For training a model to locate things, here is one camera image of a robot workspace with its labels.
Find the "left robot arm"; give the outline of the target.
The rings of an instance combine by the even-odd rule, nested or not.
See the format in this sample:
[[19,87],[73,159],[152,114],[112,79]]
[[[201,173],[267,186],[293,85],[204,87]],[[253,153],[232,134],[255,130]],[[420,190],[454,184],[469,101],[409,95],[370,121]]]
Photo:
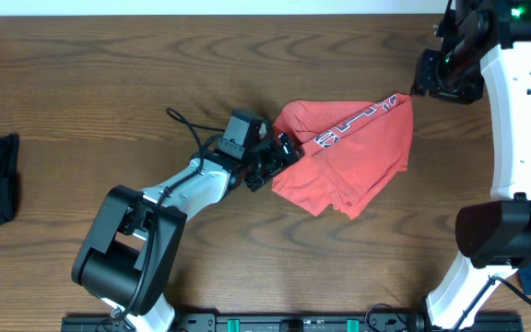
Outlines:
[[110,305],[91,331],[167,331],[175,312],[163,294],[183,229],[202,209],[245,184],[256,191],[301,153],[286,134],[213,135],[183,171],[142,190],[115,186],[81,245],[71,278]]

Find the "red printed t-shirt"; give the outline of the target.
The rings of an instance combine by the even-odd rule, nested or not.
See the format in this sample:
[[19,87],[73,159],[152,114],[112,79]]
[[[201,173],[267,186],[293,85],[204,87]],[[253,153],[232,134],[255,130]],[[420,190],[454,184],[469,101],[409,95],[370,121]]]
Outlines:
[[293,101],[274,123],[303,156],[277,175],[272,191],[319,216],[327,207],[355,219],[390,180],[407,169],[412,100]]

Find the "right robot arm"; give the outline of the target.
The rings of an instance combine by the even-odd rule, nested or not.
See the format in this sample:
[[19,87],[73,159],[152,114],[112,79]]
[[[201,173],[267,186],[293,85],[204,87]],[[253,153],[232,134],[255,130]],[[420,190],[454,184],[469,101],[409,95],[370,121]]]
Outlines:
[[518,331],[516,317],[481,306],[531,264],[531,1],[451,1],[434,28],[442,45],[419,57],[411,91],[443,101],[490,102],[490,200],[463,207],[457,255],[409,331]]

